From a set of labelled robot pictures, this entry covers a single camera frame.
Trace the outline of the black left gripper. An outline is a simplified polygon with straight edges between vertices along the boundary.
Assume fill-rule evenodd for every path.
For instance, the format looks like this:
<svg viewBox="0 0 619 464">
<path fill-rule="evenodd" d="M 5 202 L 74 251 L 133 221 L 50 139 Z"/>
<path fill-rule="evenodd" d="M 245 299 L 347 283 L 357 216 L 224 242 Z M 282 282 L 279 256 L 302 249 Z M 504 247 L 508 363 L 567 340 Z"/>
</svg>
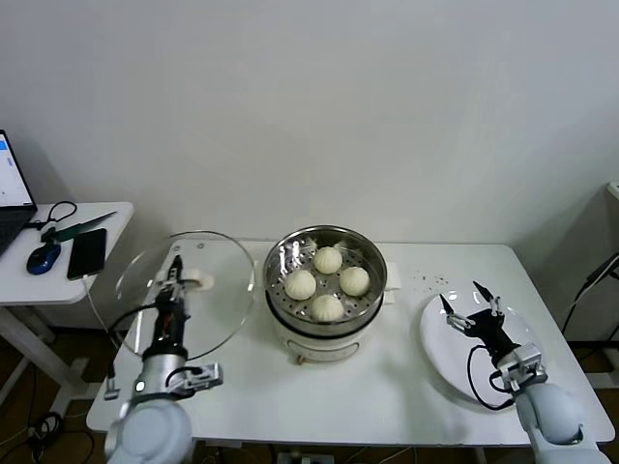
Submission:
<svg viewBox="0 0 619 464">
<path fill-rule="evenodd" d="M 159 271 L 155 277 L 158 293 L 155 307 L 158 316 L 154 326 L 154 343 L 181 346 L 184 341 L 185 324 L 189 319 L 186 311 L 185 298 L 187 281 L 182 279 L 183 260 L 175 255 L 167 270 Z"/>
</svg>

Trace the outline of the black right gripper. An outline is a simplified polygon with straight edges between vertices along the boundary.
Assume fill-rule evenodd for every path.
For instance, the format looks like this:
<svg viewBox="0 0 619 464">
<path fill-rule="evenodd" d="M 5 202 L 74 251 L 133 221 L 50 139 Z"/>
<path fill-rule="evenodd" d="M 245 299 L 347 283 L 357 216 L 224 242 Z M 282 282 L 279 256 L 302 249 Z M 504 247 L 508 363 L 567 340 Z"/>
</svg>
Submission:
<svg viewBox="0 0 619 464">
<path fill-rule="evenodd" d="M 449 326 L 456 330 L 465 330 L 468 337 L 479 338 L 492 359 L 503 359 L 519 347 L 503 330 L 505 316 L 501 308 L 499 296 L 494 296 L 489 289 L 477 281 L 473 282 L 480 295 L 489 304 L 490 309 L 484 309 L 467 317 L 454 311 L 448 300 L 439 295 L 443 309 L 446 313 L 446 321 Z"/>
</svg>

